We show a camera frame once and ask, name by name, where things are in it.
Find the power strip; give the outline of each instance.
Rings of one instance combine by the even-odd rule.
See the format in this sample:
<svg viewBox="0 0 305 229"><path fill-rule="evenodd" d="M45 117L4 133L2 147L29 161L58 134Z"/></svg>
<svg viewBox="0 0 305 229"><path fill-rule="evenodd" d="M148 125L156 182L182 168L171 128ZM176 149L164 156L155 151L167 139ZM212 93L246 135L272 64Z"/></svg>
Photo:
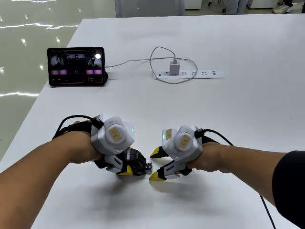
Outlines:
<svg viewBox="0 0 305 229"><path fill-rule="evenodd" d="M180 71L179 75L169 75L169 71L167 72L155 72L159 79L189 79L192 78L196 71L195 70L187 70L187 71ZM197 75L194 79L219 79L224 78L223 72L219 70L198 70Z"/></svg>

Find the sticker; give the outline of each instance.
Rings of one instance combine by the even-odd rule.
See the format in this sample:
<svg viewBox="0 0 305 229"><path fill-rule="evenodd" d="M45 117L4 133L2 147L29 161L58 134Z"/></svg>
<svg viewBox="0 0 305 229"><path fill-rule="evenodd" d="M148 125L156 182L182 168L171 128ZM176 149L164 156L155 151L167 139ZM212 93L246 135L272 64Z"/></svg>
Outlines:
<svg viewBox="0 0 305 229"><path fill-rule="evenodd" d="M189 144L190 140L191 138L189 136L183 135L182 139L179 142L179 147L181 149L184 149L187 146L187 144Z"/></svg>
<svg viewBox="0 0 305 229"><path fill-rule="evenodd" d="M166 132L165 132L165 137L166 137L166 140L172 138L172 129L166 130Z"/></svg>
<svg viewBox="0 0 305 229"><path fill-rule="evenodd" d="M116 127L109 130L109 134L111 135L114 142L118 142L122 140L122 136Z"/></svg>

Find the hand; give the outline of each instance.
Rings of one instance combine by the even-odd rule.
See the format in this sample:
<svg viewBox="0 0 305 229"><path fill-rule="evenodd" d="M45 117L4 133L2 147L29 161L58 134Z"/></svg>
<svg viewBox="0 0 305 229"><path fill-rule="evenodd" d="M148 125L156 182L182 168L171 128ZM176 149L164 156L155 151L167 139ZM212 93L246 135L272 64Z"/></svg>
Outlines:
<svg viewBox="0 0 305 229"><path fill-rule="evenodd" d="M60 142L61 146L69 148L69 161L71 163L80 164L102 158L102 154L92 146L90 135L87 132L71 131L53 141Z"/></svg>
<svg viewBox="0 0 305 229"><path fill-rule="evenodd" d="M203 145L203 152L194 161L187 164L188 168L196 168L198 170L204 170L207 172L221 171L223 173L228 173L223 166L222 152L226 146L209 142Z"/></svg>

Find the power cord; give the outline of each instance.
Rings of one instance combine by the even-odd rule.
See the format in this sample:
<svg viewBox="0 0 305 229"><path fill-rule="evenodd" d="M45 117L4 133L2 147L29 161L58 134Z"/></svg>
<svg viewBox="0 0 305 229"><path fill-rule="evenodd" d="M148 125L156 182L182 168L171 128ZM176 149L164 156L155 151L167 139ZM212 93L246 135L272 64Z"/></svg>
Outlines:
<svg viewBox="0 0 305 229"><path fill-rule="evenodd" d="M197 132L198 132L197 134L198 134L198 135L201 135L201 136L204 136L204 133L206 133L206 132L214 133L214 134L220 136L220 137L221 137L224 141L226 141L229 145L233 146L233 144L232 144L228 139L226 139L222 134L218 133L217 131L210 130L210 129L204 129L204 130L203 130L203 129L199 129ZM262 200L262 202L263 202L263 205L264 205L264 207L265 207L265 209L266 209L266 212L267 212L267 214L268 214L268 217L269 217L269 219L270 219L270 222L271 222L271 224L272 224L273 229L276 229L275 223L273 222L273 219L272 219L272 217L271 217L271 214L270 214L270 212L269 212L269 209L268 209L268 207L267 207L267 205L266 205L266 202L265 202L264 198L262 197L261 194L259 194L259 196L260 196L260 198L261 198L261 200Z"/></svg>
<svg viewBox="0 0 305 229"><path fill-rule="evenodd" d="M165 49L165 50L171 52L171 53L173 54L173 57L156 57L156 58L152 58L154 52L156 51L156 49ZM179 82L169 82L169 81L162 80L162 79L160 79L160 78L157 76L157 74L155 73L155 71L154 71L154 69L153 69L153 67L152 67L152 60L163 60L163 59L173 59L174 62L176 62L177 60L191 62L191 63L195 66L195 73L192 75L191 78L186 79L186 80L182 80L182 81L179 81ZM159 80L159 81L161 81L161 82L163 82L163 83L169 83L169 84L180 84L180 83L184 83L184 82L187 82L187 81L192 80L192 79L197 75L197 73L198 73L198 66L197 66L197 64L196 64L194 61L192 61L191 59L187 59L187 58L178 58L178 57L176 57L176 54L175 54L172 50L170 50L170 49L168 49L168 48L165 48L165 47L162 47L162 46L157 46L157 47L155 47L155 48L153 49L153 51L152 51L152 53L151 53L149 59L132 59L132 60L127 60L127 61L122 62L122 63L119 63L119 64L110 65L110 66L105 66L105 67L106 67L106 68L117 67L117 66L121 66L121 65L123 65L123 64L129 63L129 62L133 62L133 61L149 61L149 64L150 64L150 67L151 67L151 70L152 70L152 73L153 73L154 77L155 77L157 80Z"/></svg>

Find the black sleeve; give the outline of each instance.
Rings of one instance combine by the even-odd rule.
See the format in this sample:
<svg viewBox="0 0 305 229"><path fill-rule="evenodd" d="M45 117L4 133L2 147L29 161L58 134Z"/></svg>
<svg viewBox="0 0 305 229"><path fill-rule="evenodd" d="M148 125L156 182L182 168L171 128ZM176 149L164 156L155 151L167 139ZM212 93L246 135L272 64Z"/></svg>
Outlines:
<svg viewBox="0 0 305 229"><path fill-rule="evenodd" d="M305 152L286 154L274 169L272 192L278 212L305 228Z"/></svg>

